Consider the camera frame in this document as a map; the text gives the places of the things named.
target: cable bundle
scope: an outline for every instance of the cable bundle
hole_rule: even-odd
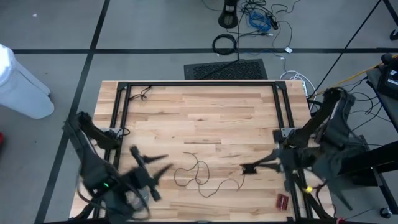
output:
[[[248,27],[256,28],[259,32],[265,33],[271,29],[271,20],[269,17],[255,10],[248,12],[248,22]]]
[[[301,80],[301,81],[305,82],[306,84],[309,83],[310,86],[312,87],[312,89],[314,90],[313,94],[317,95],[317,93],[315,92],[316,91],[315,87],[312,84],[312,82],[305,75],[302,75],[299,72],[296,72],[296,71],[293,71],[293,70],[286,71],[286,72],[284,72],[283,74],[280,75],[279,79],[281,79],[281,80],[284,79],[284,76],[286,76],[288,73],[294,73],[294,76],[289,78],[290,80]]]

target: red object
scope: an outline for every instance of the red object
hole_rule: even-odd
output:
[[[279,210],[286,211],[287,210],[287,202],[289,201],[289,197],[286,195],[278,194],[276,200],[276,208]]]
[[[0,146],[2,145],[3,141],[4,141],[4,135],[0,133]]]

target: black metal frame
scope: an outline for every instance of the black metal frame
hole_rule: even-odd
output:
[[[134,86],[270,86],[272,88],[273,94],[274,94],[274,101],[275,101],[275,108],[277,112],[277,119],[279,123],[279,128],[288,128],[285,127],[283,116],[282,116],[282,108],[280,107],[280,101],[279,101],[279,94],[278,90],[282,91],[282,96],[284,98],[284,105],[285,105],[285,110],[287,114],[287,122],[289,124],[289,128],[294,128],[294,121],[293,121],[293,116],[292,116],[292,111],[290,109],[290,103],[289,103],[289,96],[287,94],[287,87],[285,81],[215,81],[215,82],[207,82],[207,81],[169,81],[169,82],[119,82],[117,91],[116,91],[116,96],[115,96],[115,102],[113,106],[113,112],[112,112],[112,117],[111,117],[111,124],[110,128],[115,128],[116,126],[116,121],[118,118],[119,114],[119,105],[121,101],[121,95],[123,90],[126,91],[126,95],[124,97],[124,104],[123,104],[123,110],[121,113],[121,123],[119,127],[122,129],[122,133],[124,132],[124,128],[126,126],[126,119],[127,119],[127,111],[128,111],[128,106],[129,106],[129,97],[131,93],[131,88]],[[108,162],[110,162],[110,155],[111,151],[106,151],[104,155],[104,159]],[[113,160],[113,165],[115,166],[116,169],[119,168],[119,161],[120,161],[120,155],[121,155],[121,147],[116,149],[115,151],[115,156]],[[305,183],[305,176],[303,170],[298,171],[298,175],[300,177],[300,180]],[[300,212],[300,205],[299,205],[299,200],[297,197],[297,191],[295,188],[295,183],[291,177],[291,175],[285,174],[286,182],[287,185],[289,186],[290,189],[290,194],[292,197],[292,204],[293,204],[293,210],[294,210],[294,215],[295,219],[298,220],[301,218],[301,212]],[[307,218],[312,219],[313,214],[312,214],[312,209],[310,207],[310,204],[308,200],[303,197],[304,201],[304,206],[305,206],[305,212],[307,215]],[[98,218],[100,215],[100,210],[95,209],[93,218]]]
[[[370,150],[363,136],[360,136],[364,143],[364,152],[343,159],[339,175],[357,173],[361,176],[375,179],[373,186],[378,186],[387,202],[392,214],[398,215],[398,205],[391,193],[382,173],[398,170],[398,141],[383,145],[377,149]]]

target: white cable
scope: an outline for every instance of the white cable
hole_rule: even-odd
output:
[[[293,70],[286,71],[286,72],[284,72],[283,74],[280,75],[279,79],[282,80],[283,77],[286,76],[288,73],[294,73],[294,76],[290,77],[289,80],[301,80],[301,81],[305,82],[306,84],[309,83],[310,86],[312,87],[312,89],[314,90],[314,95],[317,94],[315,92],[315,86],[312,84],[312,82],[305,75],[300,74],[297,71],[293,71]]]

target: black mount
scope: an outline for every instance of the black mount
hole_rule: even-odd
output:
[[[234,28],[238,25],[239,19],[236,14],[238,0],[224,0],[223,12],[218,18],[218,24],[226,29]]]

